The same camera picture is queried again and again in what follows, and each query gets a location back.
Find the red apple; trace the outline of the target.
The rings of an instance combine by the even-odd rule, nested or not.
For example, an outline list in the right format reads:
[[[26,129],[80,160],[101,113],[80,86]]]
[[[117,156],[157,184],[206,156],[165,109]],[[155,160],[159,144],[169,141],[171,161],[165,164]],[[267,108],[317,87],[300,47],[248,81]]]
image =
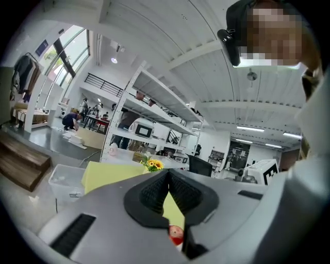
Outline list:
[[[170,225],[169,226],[169,237],[176,246],[181,245],[184,240],[184,231],[179,226]]]

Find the white microwave oven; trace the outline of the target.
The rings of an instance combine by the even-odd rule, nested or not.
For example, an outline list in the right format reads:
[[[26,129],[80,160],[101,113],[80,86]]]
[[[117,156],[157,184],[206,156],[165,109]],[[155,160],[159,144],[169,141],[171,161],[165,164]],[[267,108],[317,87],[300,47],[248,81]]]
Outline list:
[[[144,138],[150,138],[154,131],[154,125],[137,123],[134,129],[134,134]]]

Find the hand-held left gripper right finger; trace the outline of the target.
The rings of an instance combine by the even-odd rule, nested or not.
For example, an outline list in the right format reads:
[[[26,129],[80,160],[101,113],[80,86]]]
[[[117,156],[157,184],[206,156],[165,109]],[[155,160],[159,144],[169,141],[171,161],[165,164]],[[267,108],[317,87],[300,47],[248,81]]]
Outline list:
[[[170,170],[170,190],[188,191],[184,253],[172,259],[271,259],[271,225],[279,206],[279,178],[268,186]]]

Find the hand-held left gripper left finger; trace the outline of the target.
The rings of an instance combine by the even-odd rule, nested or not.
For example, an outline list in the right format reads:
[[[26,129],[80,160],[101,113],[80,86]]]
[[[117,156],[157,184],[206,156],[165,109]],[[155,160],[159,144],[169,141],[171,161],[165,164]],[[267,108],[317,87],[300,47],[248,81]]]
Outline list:
[[[69,255],[74,262],[186,263],[167,230],[141,226],[124,208],[125,193],[146,179],[140,175],[94,189],[52,217],[39,238],[51,246],[80,215],[87,215],[94,221]]]

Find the clothes rack with coats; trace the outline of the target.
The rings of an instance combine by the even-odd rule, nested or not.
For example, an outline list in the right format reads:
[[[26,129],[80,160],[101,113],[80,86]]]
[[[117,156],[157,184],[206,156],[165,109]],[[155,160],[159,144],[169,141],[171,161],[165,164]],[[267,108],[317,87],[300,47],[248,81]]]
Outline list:
[[[10,101],[29,102],[33,89],[41,74],[41,68],[31,53],[23,55],[14,66],[11,80]]]

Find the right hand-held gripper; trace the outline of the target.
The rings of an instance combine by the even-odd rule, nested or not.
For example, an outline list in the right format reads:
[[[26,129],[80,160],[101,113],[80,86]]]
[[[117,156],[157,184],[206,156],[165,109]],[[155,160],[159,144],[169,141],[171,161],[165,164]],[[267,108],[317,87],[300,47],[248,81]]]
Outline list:
[[[277,161],[275,159],[265,159],[239,169],[237,181],[267,186],[277,173]]]

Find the black balcony railing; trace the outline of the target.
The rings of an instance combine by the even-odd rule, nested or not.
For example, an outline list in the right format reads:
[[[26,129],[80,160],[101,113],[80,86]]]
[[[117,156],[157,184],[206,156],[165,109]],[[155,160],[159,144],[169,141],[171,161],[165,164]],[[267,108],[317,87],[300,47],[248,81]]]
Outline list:
[[[85,83],[90,84],[100,90],[106,91],[116,97],[121,97],[123,94],[123,89],[120,87],[107,82],[104,79],[99,78],[91,73],[88,73],[87,77],[85,78]]]

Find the green tablecloth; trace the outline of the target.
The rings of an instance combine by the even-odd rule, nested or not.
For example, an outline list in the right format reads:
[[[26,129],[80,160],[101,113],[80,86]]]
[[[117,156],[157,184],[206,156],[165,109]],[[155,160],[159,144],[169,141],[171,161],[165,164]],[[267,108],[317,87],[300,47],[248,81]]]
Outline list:
[[[127,165],[91,161],[87,165],[81,183],[85,188],[85,194],[87,194],[101,186],[117,183],[147,172],[145,167],[140,164]],[[166,196],[163,209],[163,216],[169,220],[170,225],[176,225],[184,229],[185,217],[177,207],[171,194]]]

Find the tall white metal shelving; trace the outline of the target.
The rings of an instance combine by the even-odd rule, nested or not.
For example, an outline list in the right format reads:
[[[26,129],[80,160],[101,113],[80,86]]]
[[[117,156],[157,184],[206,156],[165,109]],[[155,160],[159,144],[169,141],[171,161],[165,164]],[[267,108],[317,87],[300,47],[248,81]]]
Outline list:
[[[110,156],[110,141],[113,136],[122,136],[137,141],[144,141],[156,146],[168,147],[177,151],[185,151],[188,144],[188,136],[199,137],[188,123],[200,122],[199,116],[193,112],[186,103],[154,75],[147,71],[147,62],[143,61],[127,86],[125,87],[114,114],[106,131],[106,137],[101,151],[100,162],[105,162]],[[145,119],[156,122],[181,134],[177,145],[167,142],[166,139],[144,138],[132,135],[122,128],[118,128],[121,109],[127,109],[137,113]]]

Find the black monitor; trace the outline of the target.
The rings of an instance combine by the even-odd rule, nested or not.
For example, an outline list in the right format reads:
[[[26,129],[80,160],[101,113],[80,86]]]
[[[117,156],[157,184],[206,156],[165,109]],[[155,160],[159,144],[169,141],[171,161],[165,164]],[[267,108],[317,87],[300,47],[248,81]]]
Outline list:
[[[211,177],[212,165],[198,157],[189,155],[189,172]]]

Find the clear plastic storage box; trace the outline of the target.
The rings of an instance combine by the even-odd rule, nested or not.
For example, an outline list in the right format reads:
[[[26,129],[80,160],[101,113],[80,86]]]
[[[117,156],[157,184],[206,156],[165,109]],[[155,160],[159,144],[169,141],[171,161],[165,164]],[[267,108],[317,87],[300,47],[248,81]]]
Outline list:
[[[85,195],[82,179],[85,169],[58,164],[55,166],[48,184],[60,202],[74,202]]]

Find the red table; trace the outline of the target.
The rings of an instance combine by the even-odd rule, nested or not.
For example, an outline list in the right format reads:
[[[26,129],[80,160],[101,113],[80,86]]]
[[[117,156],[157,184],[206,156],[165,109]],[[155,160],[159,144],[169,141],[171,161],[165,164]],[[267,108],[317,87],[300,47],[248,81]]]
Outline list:
[[[83,128],[88,127],[90,130],[94,125],[96,125],[96,132],[100,132],[105,135],[110,124],[109,120],[98,118],[95,115],[87,115]]]

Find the yellow sunflower bouquet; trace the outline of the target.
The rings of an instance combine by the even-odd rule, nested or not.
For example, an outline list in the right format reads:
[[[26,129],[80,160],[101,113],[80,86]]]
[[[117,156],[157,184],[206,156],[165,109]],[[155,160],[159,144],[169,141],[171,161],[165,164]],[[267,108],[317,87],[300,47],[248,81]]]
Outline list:
[[[148,172],[155,172],[164,168],[163,163],[158,159],[152,158],[151,155],[143,156],[142,160],[140,161],[140,164],[142,164],[145,170]]]

